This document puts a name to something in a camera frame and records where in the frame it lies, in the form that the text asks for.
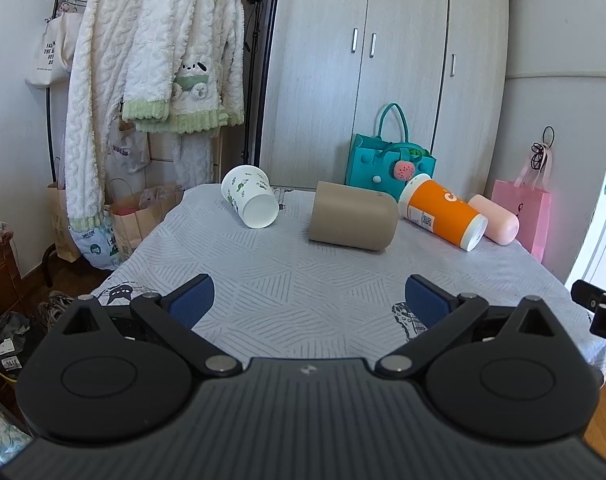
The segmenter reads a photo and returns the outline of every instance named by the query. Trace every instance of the wooden cabinet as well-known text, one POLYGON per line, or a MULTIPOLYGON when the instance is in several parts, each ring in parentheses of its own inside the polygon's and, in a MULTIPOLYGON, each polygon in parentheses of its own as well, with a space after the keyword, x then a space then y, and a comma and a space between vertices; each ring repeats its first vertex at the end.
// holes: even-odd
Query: wooden cabinet
MULTIPOLYGON (((435 179, 463 195, 489 171, 508 0, 278 0, 259 165, 274 186, 342 184, 354 134, 398 102, 435 179), (454 76, 450 76, 452 60, 454 76)), ((400 120, 384 125, 401 140, 400 120)))
POLYGON ((279 0, 260 166, 270 184, 344 177, 368 0, 279 0))
POLYGON ((505 83, 508 0, 450 0, 434 179, 463 200, 482 194, 505 83))
MULTIPOLYGON (((447 30, 448 0, 369 0, 353 133, 375 135, 385 106, 397 102, 410 141, 430 148, 447 30)), ((383 138, 399 142, 402 124, 394 118, 385 120, 383 138)))

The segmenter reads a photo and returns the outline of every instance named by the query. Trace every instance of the tan cylindrical cup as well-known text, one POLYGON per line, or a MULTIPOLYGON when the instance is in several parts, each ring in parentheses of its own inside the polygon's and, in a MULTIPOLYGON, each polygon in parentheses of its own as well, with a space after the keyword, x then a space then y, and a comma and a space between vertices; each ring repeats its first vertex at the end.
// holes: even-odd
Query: tan cylindrical cup
POLYGON ((394 238, 398 206, 387 193, 319 182, 310 240, 382 251, 394 238))

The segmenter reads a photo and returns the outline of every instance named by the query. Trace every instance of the paper bag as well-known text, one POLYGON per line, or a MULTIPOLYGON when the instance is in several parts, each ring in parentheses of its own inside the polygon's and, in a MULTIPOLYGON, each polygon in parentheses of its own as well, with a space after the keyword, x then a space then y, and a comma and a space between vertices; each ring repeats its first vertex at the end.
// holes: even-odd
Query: paper bag
POLYGON ((544 167, 542 188, 535 187, 540 176, 539 171, 529 169, 529 159, 514 182, 497 180, 492 191, 492 202, 504 207, 518 217, 520 227, 516 240, 525 247, 539 262, 543 261, 549 215, 552 208, 552 195, 547 192, 552 167, 552 152, 544 145, 547 163, 544 167), (526 174, 534 171, 534 180, 526 185, 526 174))
POLYGON ((176 192, 145 209, 138 209, 142 193, 134 193, 120 200, 116 200, 110 206, 112 227, 116 237, 116 244, 120 250, 121 259, 127 260, 141 242, 149 235, 155 227, 160 224, 167 213, 179 205, 183 192, 180 188, 176 192), (137 210, 127 215, 117 215, 120 210, 137 210))
POLYGON ((68 262, 75 262, 81 257, 81 253, 76 247, 72 236, 67 228, 69 219, 67 218, 67 202, 65 201, 65 190, 58 189, 57 184, 50 184, 47 190, 47 200, 49 215, 52 219, 52 229, 54 229, 54 244, 56 245, 56 254, 59 258, 68 262))

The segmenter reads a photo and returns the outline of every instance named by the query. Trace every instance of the qr code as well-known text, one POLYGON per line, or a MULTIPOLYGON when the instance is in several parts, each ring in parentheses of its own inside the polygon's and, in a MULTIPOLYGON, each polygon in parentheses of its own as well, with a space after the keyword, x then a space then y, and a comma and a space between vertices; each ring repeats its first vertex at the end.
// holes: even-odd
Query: qr code
POLYGON ((425 213, 422 214, 422 216, 420 216, 420 225, 422 227, 425 227, 426 229, 428 229, 429 231, 432 230, 432 221, 433 221, 434 217, 430 216, 430 215, 426 215, 425 213))
POLYGON ((20 361, 16 356, 1 359, 1 365, 3 365, 3 368, 6 370, 16 370, 16 368, 22 368, 20 361))

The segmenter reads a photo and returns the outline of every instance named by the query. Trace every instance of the teal tote bag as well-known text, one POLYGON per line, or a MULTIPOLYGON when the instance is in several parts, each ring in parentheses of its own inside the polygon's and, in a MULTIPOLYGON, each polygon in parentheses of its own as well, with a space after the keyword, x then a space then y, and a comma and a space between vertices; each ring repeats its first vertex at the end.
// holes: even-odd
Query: teal tote bag
POLYGON ((418 144, 409 142, 409 129, 402 108, 397 103, 385 107, 378 125, 378 135, 366 137, 361 134, 354 136, 350 148, 345 185, 371 189, 390 194, 398 202, 405 185, 404 180, 394 178, 394 165, 399 160, 412 162, 416 167, 416 174, 426 173, 434 175, 436 159, 430 152, 418 144), (396 107, 403 121, 405 142, 387 142, 381 138, 385 116, 396 107))

